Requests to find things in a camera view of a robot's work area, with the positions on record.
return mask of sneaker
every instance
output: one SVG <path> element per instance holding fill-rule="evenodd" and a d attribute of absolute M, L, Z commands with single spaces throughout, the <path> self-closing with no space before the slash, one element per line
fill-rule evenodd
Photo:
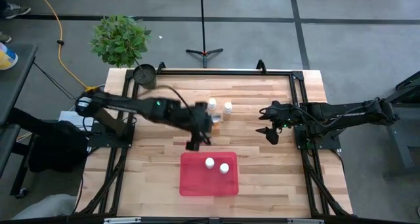
<path fill-rule="evenodd" d="M 10 43 L 12 41 L 12 37 L 7 35 L 7 34 L 3 34 L 2 32 L 0 32 L 0 42 L 2 43 Z"/>
<path fill-rule="evenodd" d="M 1 13 L 4 18 L 11 19 L 18 15 L 28 14 L 31 9 L 29 7 L 23 7 L 16 4 L 7 4 L 8 7 Z"/>

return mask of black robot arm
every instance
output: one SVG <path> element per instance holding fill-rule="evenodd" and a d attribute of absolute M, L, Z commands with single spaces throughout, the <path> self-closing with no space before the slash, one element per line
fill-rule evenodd
<path fill-rule="evenodd" d="M 188 150 L 198 150 L 200 143 L 210 145 L 206 134 L 211 132 L 213 122 L 206 112 L 206 102 L 196 102 L 194 106 L 183 108 L 178 100 L 155 97 L 131 99 L 96 90 L 83 93 L 75 105 L 75 110 L 80 116 L 93 117 L 121 139 L 133 133 L 132 127 L 113 118 L 104 108 L 140 114 L 151 122 L 189 131 L 192 139 L 187 142 Z"/>
<path fill-rule="evenodd" d="M 292 104 L 272 104 L 260 110 L 260 120 L 270 120 L 272 127 L 258 129 L 266 135 L 273 145 L 278 143 L 278 134 L 283 127 L 291 128 L 297 125 L 307 126 L 307 138 L 323 137 L 330 131 L 347 127 L 372 123 L 375 125 L 391 125 L 398 116 L 394 113 L 391 103 L 384 99 L 371 101 L 331 105 L 324 102 L 301 103 L 300 107 Z"/>

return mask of white bottle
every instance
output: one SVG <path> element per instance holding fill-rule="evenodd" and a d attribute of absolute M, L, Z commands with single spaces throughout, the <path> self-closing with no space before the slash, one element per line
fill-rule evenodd
<path fill-rule="evenodd" d="M 222 174 L 226 174 L 229 171 L 229 165 L 228 164 L 222 164 L 220 165 L 220 172 Z"/>
<path fill-rule="evenodd" d="M 209 110 L 215 110 L 216 109 L 216 99 L 214 99 L 214 98 L 209 99 L 209 104 L 207 105 L 207 108 Z"/>
<path fill-rule="evenodd" d="M 227 102 L 224 104 L 224 113 L 226 115 L 230 115 L 232 113 L 232 103 L 231 102 Z"/>
<path fill-rule="evenodd" d="M 212 158 L 207 158 L 205 160 L 205 167 L 207 167 L 208 169 L 211 169 L 215 166 L 215 161 Z"/>

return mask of black stand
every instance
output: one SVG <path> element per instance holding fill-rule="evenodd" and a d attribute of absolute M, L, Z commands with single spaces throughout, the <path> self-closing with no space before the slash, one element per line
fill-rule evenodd
<path fill-rule="evenodd" d="M 216 49 L 216 50 L 212 50 L 212 51 L 206 51 L 205 50 L 205 31 L 204 31 L 204 7 L 203 7 L 203 0 L 201 0 L 201 25 L 203 28 L 203 51 L 195 51 L 195 50 L 190 50 L 187 49 L 185 50 L 187 53 L 196 53 L 199 54 L 201 57 L 203 57 L 203 68 L 207 68 L 207 57 L 211 54 L 211 53 L 221 53 L 223 52 L 223 49 Z"/>

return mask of concrete floor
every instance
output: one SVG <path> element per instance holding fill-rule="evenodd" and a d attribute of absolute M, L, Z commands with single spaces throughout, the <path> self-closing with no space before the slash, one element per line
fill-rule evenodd
<path fill-rule="evenodd" d="M 30 5 L 34 14 L 48 14 L 42 0 L 9 0 Z M 49 0 L 60 14 L 125 14 L 129 16 L 200 16 L 200 0 Z M 418 0 L 297 0 L 301 18 L 420 19 Z M 205 0 L 212 17 L 293 18 L 290 0 Z M 88 41 L 95 21 L 62 21 L 63 61 L 89 85 L 105 82 L 109 66 L 90 53 Z M 199 22 L 144 22 L 152 30 L 143 62 L 157 66 L 199 68 L 201 61 L 184 50 L 201 50 Z M 82 88 L 56 59 L 59 36 L 53 20 L 1 21 L 0 30 L 15 43 L 35 43 L 36 62 L 74 95 Z M 302 69 L 294 23 L 206 23 L 207 50 L 225 52 L 209 60 L 210 68 L 254 68 L 263 59 L 268 68 Z M 420 25 L 303 24 L 311 69 L 321 70 L 330 103 L 360 102 L 385 97 L 393 87 L 420 70 Z M 56 118 L 72 106 L 59 90 L 33 68 L 17 106 L 39 118 Z M 382 174 L 398 162 L 384 127 L 362 125 L 341 136 L 346 181 L 354 213 L 360 217 L 420 223 L 420 181 L 384 181 Z M 8 196 L 19 157 L 12 156 L 0 179 L 0 218 L 9 219 L 50 194 L 75 195 L 80 171 L 29 174 L 28 197 Z"/>

